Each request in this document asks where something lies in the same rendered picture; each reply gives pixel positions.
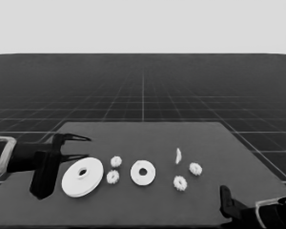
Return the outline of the large thick white disc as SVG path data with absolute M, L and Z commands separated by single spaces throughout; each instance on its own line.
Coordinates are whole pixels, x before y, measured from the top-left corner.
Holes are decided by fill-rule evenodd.
M 104 176 L 104 166 L 100 159 L 87 157 L 76 161 L 63 175 L 61 186 L 64 193 L 72 198 L 80 198 L 93 191 Z

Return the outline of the small white gear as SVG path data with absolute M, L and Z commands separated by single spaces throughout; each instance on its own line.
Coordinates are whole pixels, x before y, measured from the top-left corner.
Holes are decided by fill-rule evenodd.
M 202 174 L 202 167 L 195 162 L 190 164 L 189 170 L 194 176 L 200 176 Z
M 111 159 L 111 165 L 113 168 L 117 168 L 122 164 L 122 158 L 120 156 L 114 156 Z
M 187 183 L 187 180 L 182 177 L 182 176 L 176 176 L 174 178 L 174 188 L 177 190 L 177 191 L 185 191 L 188 187 L 188 183 Z
M 109 184 L 115 184 L 119 180 L 119 173 L 116 170 L 111 170 L 107 174 L 107 182 Z

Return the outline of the white round carrier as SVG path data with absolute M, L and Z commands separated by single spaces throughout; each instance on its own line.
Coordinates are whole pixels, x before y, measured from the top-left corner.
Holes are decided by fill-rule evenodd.
M 137 160 L 131 168 L 131 178 L 136 185 L 150 185 L 155 179 L 155 167 L 148 160 Z

